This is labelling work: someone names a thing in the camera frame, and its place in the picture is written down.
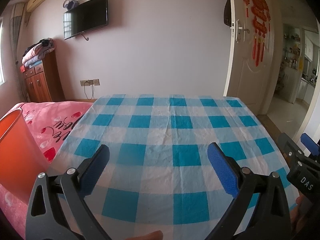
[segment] orange bucket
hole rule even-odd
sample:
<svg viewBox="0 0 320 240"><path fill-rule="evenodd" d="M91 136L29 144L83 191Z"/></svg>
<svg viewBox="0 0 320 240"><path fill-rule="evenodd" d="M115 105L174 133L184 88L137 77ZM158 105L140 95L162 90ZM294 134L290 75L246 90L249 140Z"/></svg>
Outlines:
<svg viewBox="0 0 320 240"><path fill-rule="evenodd" d="M28 204L33 184L49 162L41 153L26 122L22 109L0 120L0 183Z"/></svg>

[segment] blue and white plaid tablecloth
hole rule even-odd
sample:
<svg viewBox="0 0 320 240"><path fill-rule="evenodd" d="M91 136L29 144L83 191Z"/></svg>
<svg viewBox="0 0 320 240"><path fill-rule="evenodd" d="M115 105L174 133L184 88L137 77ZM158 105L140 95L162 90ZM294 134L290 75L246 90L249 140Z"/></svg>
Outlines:
<svg viewBox="0 0 320 240"><path fill-rule="evenodd" d="M156 230L169 240L205 239L232 201L208 160L212 142L241 167L264 175L277 171L294 206L298 192L286 179L289 169L280 151L238 98L99 98L62 144L51 171L78 167L105 144L110 161L85 201L112 239Z"/></svg>

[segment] power cord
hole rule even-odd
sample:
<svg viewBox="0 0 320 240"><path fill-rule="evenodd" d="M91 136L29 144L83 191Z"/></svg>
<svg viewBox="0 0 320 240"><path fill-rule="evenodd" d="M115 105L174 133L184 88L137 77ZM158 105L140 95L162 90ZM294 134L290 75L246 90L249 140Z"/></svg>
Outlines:
<svg viewBox="0 0 320 240"><path fill-rule="evenodd" d="M84 83L84 93L85 93L86 98L87 98L88 100L91 100L91 99L93 98L93 84L91 85L91 87L92 87L92 97L89 99L88 96L87 96L87 93L85 92L85 87L86 87L85 84L86 84L86 83L88 83L88 84L90 85L90 83L89 83L88 81L86 81L86 82Z"/></svg>

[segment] tv screen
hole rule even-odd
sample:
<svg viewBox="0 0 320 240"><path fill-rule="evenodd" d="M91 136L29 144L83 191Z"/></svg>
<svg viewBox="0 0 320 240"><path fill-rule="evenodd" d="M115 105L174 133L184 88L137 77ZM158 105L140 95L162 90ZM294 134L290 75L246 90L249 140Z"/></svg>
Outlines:
<svg viewBox="0 0 320 240"><path fill-rule="evenodd" d="M64 13L64 39L107 24L108 0L89 0Z"/></svg>

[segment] gray curtain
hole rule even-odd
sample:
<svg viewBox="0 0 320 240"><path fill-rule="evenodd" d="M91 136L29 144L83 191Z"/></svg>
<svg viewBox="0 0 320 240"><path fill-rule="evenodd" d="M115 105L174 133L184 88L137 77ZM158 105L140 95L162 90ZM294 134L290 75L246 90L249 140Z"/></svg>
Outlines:
<svg viewBox="0 0 320 240"><path fill-rule="evenodd" d="M13 53L13 58L15 61L15 70L17 73L17 81L19 84L20 97L22 100L27 101L28 94L24 84L23 76L20 73L20 66L17 56L17 48L18 48L18 39L20 34L20 26L22 22L23 10L25 7L25 3L16 3L11 12L10 18L10 40L11 40L11 48Z"/></svg>

